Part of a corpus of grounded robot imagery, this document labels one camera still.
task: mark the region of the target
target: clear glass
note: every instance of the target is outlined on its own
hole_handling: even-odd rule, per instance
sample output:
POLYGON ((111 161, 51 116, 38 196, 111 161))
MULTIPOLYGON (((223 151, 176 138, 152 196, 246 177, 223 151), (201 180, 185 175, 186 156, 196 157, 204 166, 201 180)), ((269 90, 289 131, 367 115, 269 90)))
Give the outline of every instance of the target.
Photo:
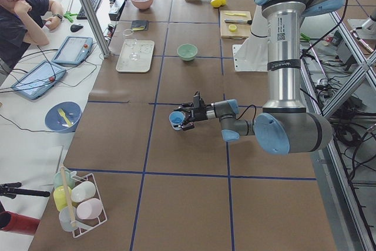
POLYGON ((140 54, 136 52, 137 39, 134 35, 134 31, 132 29, 125 29, 123 31, 123 38, 125 40, 125 44, 132 49, 129 59, 133 61, 140 59, 140 54))

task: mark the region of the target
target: green bowl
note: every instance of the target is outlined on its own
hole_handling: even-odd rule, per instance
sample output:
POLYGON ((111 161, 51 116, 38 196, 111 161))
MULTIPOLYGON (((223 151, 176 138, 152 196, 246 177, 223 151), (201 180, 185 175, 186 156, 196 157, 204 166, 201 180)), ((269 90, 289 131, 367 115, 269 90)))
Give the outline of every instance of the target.
POLYGON ((177 54, 183 61, 191 61, 197 55, 197 47, 193 44, 183 44, 177 48, 177 54))

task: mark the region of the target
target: knife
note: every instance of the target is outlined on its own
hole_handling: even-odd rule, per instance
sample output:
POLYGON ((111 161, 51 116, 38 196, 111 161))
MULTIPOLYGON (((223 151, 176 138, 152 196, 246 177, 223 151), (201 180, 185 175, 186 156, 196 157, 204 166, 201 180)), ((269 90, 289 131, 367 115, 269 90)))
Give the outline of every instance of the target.
POLYGON ((239 24, 239 25, 251 25, 252 20, 230 20, 230 19, 225 19, 225 23, 228 24, 239 24))

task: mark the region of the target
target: keyboard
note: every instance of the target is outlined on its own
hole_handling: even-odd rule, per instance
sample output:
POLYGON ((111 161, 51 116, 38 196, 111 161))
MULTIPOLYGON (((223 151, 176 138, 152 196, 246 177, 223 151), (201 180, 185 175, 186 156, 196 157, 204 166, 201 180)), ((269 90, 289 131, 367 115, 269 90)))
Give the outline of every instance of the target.
MULTIPOLYGON (((96 12, 99 8, 99 4, 100 4, 101 0, 90 0, 90 2, 92 4, 94 12, 96 12)), ((87 18, 88 17, 85 15, 85 11, 83 10, 83 7, 81 7, 80 12, 78 12, 76 19, 83 20, 83 19, 87 19, 87 18)))

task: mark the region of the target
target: wooden handle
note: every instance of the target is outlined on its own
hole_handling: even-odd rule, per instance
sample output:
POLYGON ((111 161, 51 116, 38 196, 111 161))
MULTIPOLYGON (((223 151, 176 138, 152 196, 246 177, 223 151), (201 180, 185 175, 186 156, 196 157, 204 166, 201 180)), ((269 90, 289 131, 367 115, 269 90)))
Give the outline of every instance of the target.
POLYGON ((72 227, 76 227, 75 212, 73 211, 71 196, 69 194, 68 185, 66 184, 66 176, 65 176, 64 166, 61 166, 60 174, 61 174, 61 179, 63 181, 63 186, 64 186, 65 200, 66 200, 66 203, 68 204, 70 223, 71 223, 72 227))

